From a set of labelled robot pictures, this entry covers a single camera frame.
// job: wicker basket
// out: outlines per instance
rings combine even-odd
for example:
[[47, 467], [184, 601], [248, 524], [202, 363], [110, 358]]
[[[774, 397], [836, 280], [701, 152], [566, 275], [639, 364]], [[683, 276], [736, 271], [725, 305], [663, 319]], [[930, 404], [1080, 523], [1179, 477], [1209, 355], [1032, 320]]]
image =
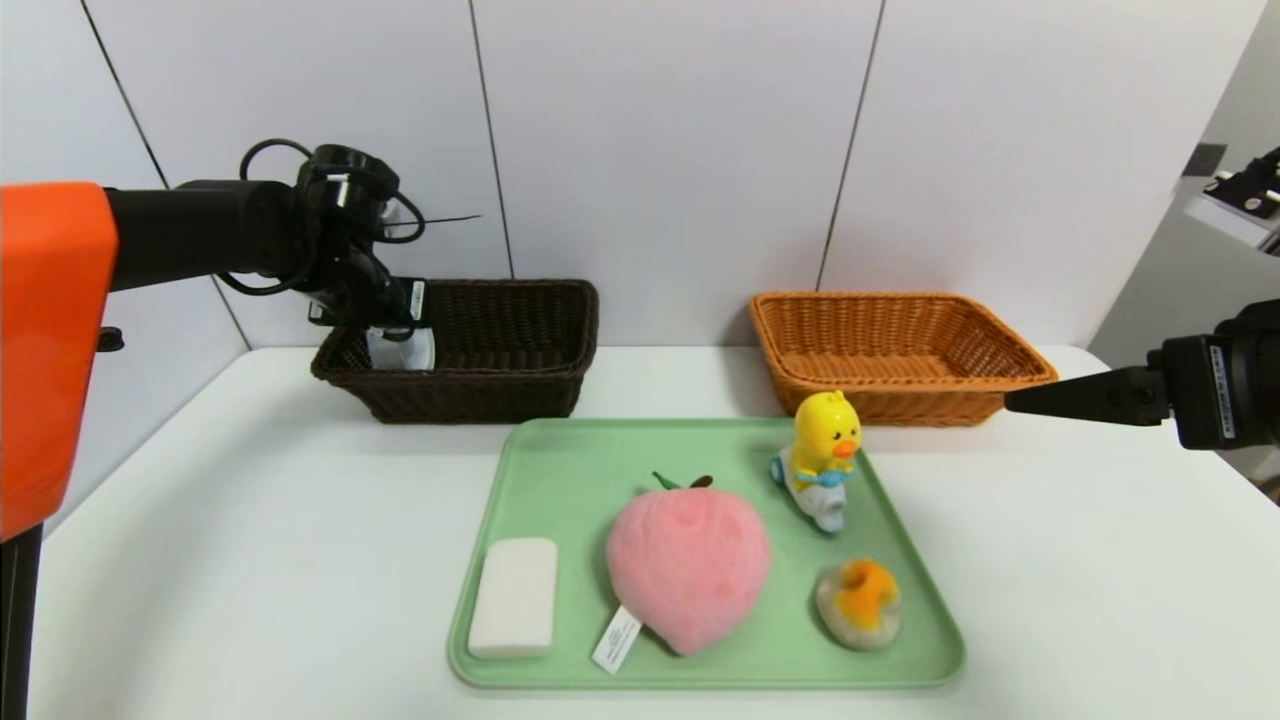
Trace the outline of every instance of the wicker basket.
[[1057, 373], [991, 310], [959, 295], [780, 292], [751, 319], [787, 413], [842, 389], [864, 423], [975, 425], [1005, 392]]
[[374, 370], [365, 333], [335, 328], [311, 373], [383, 423], [522, 423], [573, 411], [595, 356], [599, 299], [585, 281], [429, 281], [433, 370]]

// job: dark brown wicker basket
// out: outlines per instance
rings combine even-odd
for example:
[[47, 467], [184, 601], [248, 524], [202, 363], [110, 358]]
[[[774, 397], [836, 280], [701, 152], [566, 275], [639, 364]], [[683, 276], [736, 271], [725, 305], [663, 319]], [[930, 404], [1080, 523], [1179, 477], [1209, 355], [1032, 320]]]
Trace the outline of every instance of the dark brown wicker basket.
[[383, 423], [566, 418], [595, 356], [599, 297], [585, 281], [429, 281], [433, 370], [374, 370], [365, 333], [335, 328], [311, 373]]

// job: white soap bar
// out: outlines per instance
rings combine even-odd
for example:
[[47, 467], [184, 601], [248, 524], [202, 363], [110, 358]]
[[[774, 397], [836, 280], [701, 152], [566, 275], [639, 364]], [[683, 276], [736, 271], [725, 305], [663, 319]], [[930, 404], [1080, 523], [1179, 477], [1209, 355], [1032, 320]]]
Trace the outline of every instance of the white soap bar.
[[481, 660], [535, 657], [552, 648], [556, 626], [556, 543], [502, 539], [480, 571], [467, 651]]

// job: white table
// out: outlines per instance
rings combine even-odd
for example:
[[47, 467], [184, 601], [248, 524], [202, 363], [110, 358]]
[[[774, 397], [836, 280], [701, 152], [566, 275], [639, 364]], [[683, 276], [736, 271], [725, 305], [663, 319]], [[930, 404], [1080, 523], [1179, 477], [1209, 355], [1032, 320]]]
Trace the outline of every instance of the white table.
[[[865, 433], [965, 634], [957, 682], [470, 688], [445, 635], [511, 428], [380, 425], [311, 356], [239, 359], [46, 541], [32, 719], [1280, 717], [1280, 510], [1170, 425], [1007, 413]], [[577, 407], [777, 413], [751, 348], [602, 348]]]

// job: yellow duck toy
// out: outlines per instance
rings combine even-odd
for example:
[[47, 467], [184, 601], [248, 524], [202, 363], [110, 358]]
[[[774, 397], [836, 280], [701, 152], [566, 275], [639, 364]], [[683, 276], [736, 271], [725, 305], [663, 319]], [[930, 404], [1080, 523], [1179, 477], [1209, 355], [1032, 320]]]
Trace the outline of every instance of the yellow duck toy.
[[838, 532], [845, 527], [845, 479], [861, 445], [858, 413], [844, 392], [819, 392], [800, 404], [795, 429], [795, 443], [773, 457], [769, 474], [818, 528]]
[[791, 471], [797, 489], [809, 487], [804, 478], [852, 473], [850, 460], [861, 445], [861, 432], [858, 413], [844, 392], [836, 389], [806, 397], [796, 410], [796, 442], [791, 446]]

